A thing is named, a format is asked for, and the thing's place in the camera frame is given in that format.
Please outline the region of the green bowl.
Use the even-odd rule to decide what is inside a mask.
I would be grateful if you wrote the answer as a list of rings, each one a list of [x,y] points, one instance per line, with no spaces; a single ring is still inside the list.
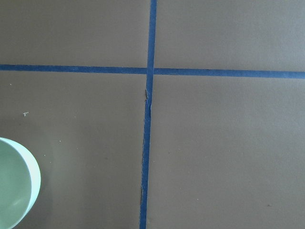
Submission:
[[[41,172],[23,145],[0,139],[0,227],[12,229],[33,207],[41,187]]]

